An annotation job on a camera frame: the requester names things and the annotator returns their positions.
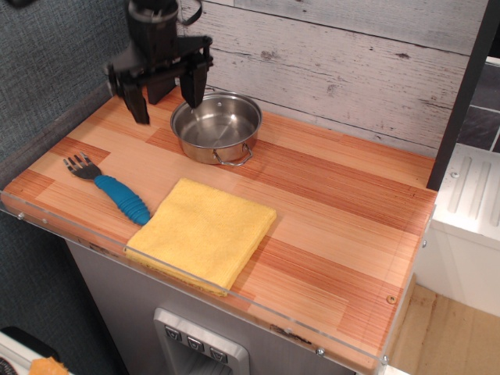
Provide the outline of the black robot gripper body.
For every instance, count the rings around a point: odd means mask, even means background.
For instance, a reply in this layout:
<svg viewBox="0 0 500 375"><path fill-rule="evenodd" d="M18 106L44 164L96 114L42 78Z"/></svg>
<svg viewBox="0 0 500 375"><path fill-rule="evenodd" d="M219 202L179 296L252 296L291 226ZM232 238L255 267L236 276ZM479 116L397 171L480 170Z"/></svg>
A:
<svg viewBox="0 0 500 375"><path fill-rule="evenodd" d="M109 87L117 95L117 80L122 78L150 80L178 78L186 71L188 60L202 54L213 65L210 55L212 38L206 35L180 36L177 25L189 26L202 14L199 8L191 18L178 20L177 7L127 7L130 44L105 67Z"/></svg>

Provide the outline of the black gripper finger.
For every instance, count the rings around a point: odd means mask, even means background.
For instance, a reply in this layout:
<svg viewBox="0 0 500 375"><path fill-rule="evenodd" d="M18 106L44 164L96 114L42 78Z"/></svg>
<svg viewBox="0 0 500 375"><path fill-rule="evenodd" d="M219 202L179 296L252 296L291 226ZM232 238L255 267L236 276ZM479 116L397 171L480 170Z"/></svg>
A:
<svg viewBox="0 0 500 375"><path fill-rule="evenodd" d="M208 63L202 54L193 55L180 76L180 89L185 102L195 109L202 103L207 81Z"/></svg>
<svg viewBox="0 0 500 375"><path fill-rule="evenodd" d="M117 80L116 93L121 97L132 114L134 121L139 124L150 124L147 104L142 93L145 85L143 80L120 78Z"/></svg>

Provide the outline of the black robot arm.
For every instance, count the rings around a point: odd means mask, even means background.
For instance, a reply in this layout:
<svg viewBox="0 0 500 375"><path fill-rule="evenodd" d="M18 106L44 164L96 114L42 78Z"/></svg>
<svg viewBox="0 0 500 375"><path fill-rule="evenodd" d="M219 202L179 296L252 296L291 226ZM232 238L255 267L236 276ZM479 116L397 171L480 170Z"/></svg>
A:
<svg viewBox="0 0 500 375"><path fill-rule="evenodd" d="M109 89L122 98L136 123L148 124L147 104L156 104L180 82L181 94L192 108L204 97L209 68L213 65L209 36L185 37L177 25L190 26L202 7L190 18L177 18L176 1L127 1L130 43L105 67Z"/></svg>

